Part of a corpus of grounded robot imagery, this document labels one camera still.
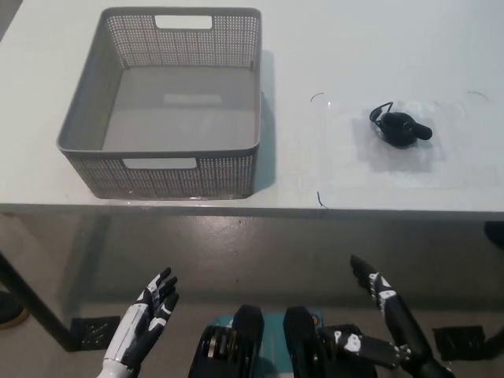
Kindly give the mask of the robot right hand black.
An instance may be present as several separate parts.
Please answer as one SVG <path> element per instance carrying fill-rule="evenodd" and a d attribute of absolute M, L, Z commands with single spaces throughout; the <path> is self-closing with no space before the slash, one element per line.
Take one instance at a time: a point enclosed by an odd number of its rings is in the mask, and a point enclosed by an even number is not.
<path fill-rule="evenodd" d="M 320 329 L 322 340 L 337 354 L 346 354 L 389 369 L 398 367 L 413 377 L 446 377 L 450 371 L 434 358 L 432 348 L 405 301 L 384 275 L 364 259 L 353 255 L 350 266 L 380 310 L 393 341 L 333 327 Z"/>

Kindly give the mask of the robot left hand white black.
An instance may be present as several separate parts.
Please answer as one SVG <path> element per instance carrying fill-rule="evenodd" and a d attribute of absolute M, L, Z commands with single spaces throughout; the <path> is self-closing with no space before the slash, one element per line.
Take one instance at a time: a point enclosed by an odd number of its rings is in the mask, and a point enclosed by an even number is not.
<path fill-rule="evenodd" d="M 177 277 L 171 271 L 167 268 L 157 274 L 128 307 L 106 350 L 98 378 L 138 376 L 179 299 Z"/>

